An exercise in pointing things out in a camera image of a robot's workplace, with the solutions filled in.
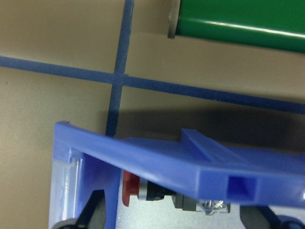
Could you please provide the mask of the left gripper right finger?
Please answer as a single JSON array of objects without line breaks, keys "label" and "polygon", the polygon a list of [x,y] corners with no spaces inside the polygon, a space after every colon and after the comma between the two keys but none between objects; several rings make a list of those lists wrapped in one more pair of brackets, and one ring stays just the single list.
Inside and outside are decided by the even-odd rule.
[{"label": "left gripper right finger", "polygon": [[240,206],[245,229],[285,229],[286,225],[269,207]]}]

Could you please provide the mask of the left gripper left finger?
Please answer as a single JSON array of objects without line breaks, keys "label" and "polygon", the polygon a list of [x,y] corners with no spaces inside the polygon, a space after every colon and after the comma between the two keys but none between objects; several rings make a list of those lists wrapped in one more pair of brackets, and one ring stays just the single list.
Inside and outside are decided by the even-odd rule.
[{"label": "left gripper left finger", "polygon": [[104,190],[94,190],[77,219],[56,223],[52,229],[103,229],[106,223]]}]

